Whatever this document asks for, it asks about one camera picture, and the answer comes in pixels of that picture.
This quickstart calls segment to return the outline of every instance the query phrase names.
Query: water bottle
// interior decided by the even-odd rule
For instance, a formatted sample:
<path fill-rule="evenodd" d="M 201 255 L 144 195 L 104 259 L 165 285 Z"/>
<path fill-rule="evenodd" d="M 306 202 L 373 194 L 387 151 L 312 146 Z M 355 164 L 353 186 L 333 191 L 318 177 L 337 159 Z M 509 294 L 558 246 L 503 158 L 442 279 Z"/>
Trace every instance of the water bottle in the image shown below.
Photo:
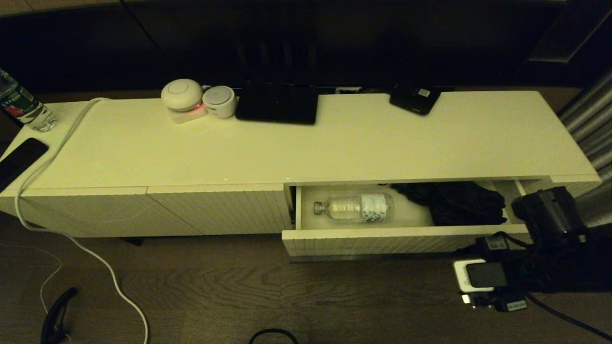
<path fill-rule="evenodd" d="M 331 196 L 315 202 L 315 215 L 327 214 L 338 222 L 382 222 L 393 217 L 393 198 L 388 193 Z"/>
<path fill-rule="evenodd" d="M 0 107 L 28 127 L 47 132 L 58 121 L 43 103 L 0 69 Z"/>

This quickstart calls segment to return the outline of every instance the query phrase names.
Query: bottle cap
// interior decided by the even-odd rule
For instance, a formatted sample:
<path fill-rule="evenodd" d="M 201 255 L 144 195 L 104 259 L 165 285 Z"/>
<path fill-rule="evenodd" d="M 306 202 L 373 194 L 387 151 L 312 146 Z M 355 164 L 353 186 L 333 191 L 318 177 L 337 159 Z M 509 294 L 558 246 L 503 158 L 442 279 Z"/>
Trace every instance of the bottle cap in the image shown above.
<path fill-rule="evenodd" d="M 323 202 L 315 202 L 315 215 L 321 215 L 323 213 Z"/>

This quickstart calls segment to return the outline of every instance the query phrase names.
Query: open drawer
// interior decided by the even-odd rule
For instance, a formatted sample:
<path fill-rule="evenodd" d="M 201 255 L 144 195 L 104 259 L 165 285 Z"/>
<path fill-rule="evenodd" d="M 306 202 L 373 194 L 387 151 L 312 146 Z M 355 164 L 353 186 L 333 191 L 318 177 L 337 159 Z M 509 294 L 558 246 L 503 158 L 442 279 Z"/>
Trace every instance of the open drawer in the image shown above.
<path fill-rule="evenodd" d="M 388 185 L 304 186 L 296 190 L 296 229 L 283 231 L 290 256 L 380 255 L 394 253 L 452 252 L 474 243 L 475 238 L 505 231 L 530 241 L 523 221 L 514 216 L 511 202 L 525 194 L 518 181 L 484 181 L 481 186 L 497 190 L 506 199 L 502 225 L 434 226 L 428 207 L 409 201 Z M 337 223 L 315 215 L 315 201 L 331 195 L 386 192 L 395 203 L 395 215 L 381 223 Z"/>

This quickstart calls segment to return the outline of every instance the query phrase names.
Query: cabinet top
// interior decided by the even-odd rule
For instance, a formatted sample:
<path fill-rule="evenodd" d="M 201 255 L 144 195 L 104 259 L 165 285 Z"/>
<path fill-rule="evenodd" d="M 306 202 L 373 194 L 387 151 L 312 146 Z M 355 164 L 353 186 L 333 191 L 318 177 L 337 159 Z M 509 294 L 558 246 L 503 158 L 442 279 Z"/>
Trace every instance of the cabinet top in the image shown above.
<path fill-rule="evenodd" d="M 22 129 L 7 152 L 32 136 L 53 151 L 85 103 L 49 104 L 57 127 Z M 94 105 L 29 189 L 576 174 L 595 171 L 534 91 L 445 92 L 427 116 L 390 105 L 385 94 L 321 95 L 315 125 L 211 115 L 176 125 L 160 99 L 132 99 Z"/>

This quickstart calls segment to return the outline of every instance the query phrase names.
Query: white cable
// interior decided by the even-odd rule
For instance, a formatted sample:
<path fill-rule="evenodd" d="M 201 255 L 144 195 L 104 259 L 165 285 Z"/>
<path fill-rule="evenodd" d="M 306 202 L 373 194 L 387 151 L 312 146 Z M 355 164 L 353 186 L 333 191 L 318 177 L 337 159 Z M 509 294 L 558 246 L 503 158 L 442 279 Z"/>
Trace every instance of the white cable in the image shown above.
<path fill-rule="evenodd" d="M 54 255 L 53 253 L 49 252 L 49 251 L 45 251 L 43 249 L 39 249 L 38 247 L 33 247 L 33 246 L 23 246 L 23 245 L 9 245 L 9 244 L 3 244 L 2 242 L 0 242 L 0 246 L 6 246 L 6 247 L 16 247 L 18 249 L 31 249 L 31 250 L 37 250 L 43 253 L 46 253 L 49 256 L 52 256 L 53 258 L 55 258 L 55 260 L 58 261 L 59 266 L 57 269 L 55 269 L 55 271 L 53 271 L 51 273 L 51 275 L 49 275 L 49 277 L 47 277 L 47 279 L 42 283 L 42 286 L 40 286 L 40 291 L 39 291 L 39 296 L 40 296 L 40 302 L 42 303 L 42 308 L 45 309 L 45 314 L 49 314 L 49 311 L 47 310 L 47 305 L 45 305 L 45 299 L 42 297 L 42 291 L 43 289 L 45 289 L 45 285 L 47 285 L 47 282 L 49 282 L 50 279 L 53 278 L 53 276 L 55 276 L 55 274 L 58 273 L 58 271 L 60 271 L 62 269 L 62 261 L 58 258 L 58 256 Z M 69 336 L 68 334 L 64 334 L 66 337 L 68 337 L 68 341 L 70 341 L 70 344 L 72 344 L 72 338 L 71 336 Z"/>
<path fill-rule="evenodd" d="M 61 152 L 62 148 L 64 147 L 64 145 L 66 144 L 66 141 L 68 141 L 68 139 L 72 136 L 72 134 L 74 133 L 74 131 L 77 129 L 78 125 L 81 123 L 81 121 L 83 120 L 83 117 L 85 116 L 85 114 L 89 111 L 89 109 L 91 107 L 94 106 L 94 104 L 96 104 L 97 102 L 99 102 L 100 100 L 108 100 L 108 98 L 94 98 L 92 100 L 90 100 L 87 105 L 81 110 L 81 113 L 77 116 L 76 121 L 72 124 L 72 126 L 70 127 L 70 129 L 68 130 L 68 132 L 66 133 L 64 139 L 60 142 L 57 150 L 55 151 L 55 153 L 44 163 L 42 163 L 38 168 L 36 168 L 36 170 L 34 170 L 32 173 L 30 173 L 30 175 L 28 175 L 23 182 L 21 183 L 21 185 L 19 186 L 19 189 L 17 189 L 17 194 L 15 195 L 15 211 L 17 212 L 17 217 L 19 218 L 19 221 L 21 222 L 21 224 L 31 230 L 31 231 L 35 231 L 35 232 L 49 232 L 49 233 L 55 233 L 55 234 L 60 234 L 63 235 L 65 237 L 67 237 L 68 239 L 70 239 L 72 242 L 75 243 L 75 245 L 79 248 L 82 249 L 83 251 L 89 253 L 90 255 L 96 257 L 99 261 L 101 261 L 107 268 L 108 270 L 111 272 L 111 276 L 113 277 L 113 283 L 115 286 L 115 289 L 117 289 L 117 293 L 119 294 L 119 296 L 125 300 L 128 304 L 130 304 L 140 315 L 140 317 L 143 320 L 143 324 L 144 324 L 144 344 L 147 344 L 149 341 L 149 324 L 147 323 L 147 318 L 144 315 L 143 311 L 140 309 L 140 307 L 138 305 L 136 305 L 132 300 L 129 299 L 129 297 L 127 297 L 123 291 L 121 291 L 121 288 L 119 287 L 119 284 L 117 282 L 117 277 L 115 276 L 115 272 L 113 270 L 113 268 L 110 266 L 110 264 L 108 264 L 107 261 L 104 260 L 104 258 L 102 258 L 101 256 L 99 256 L 98 254 L 96 254 L 95 252 L 93 252 L 92 250 L 88 249 L 87 247 L 81 245 L 80 242 L 78 242 L 73 236 L 66 234 L 66 233 L 62 233 L 60 231 L 54 231 L 54 230 L 49 230 L 47 228 L 34 228 L 33 226 L 31 226 L 23 217 L 23 213 L 21 212 L 21 194 L 23 193 L 23 190 L 26 188 L 26 186 L 28 185 L 28 182 L 34 177 L 37 176 L 40 172 L 42 172 L 46 167 L 48 167 L 49 165 L 51 165 L 51 162 L 53 162 L 53 160 L 55 160 L 55 158 L 58 156 L 59 152 Z"/>

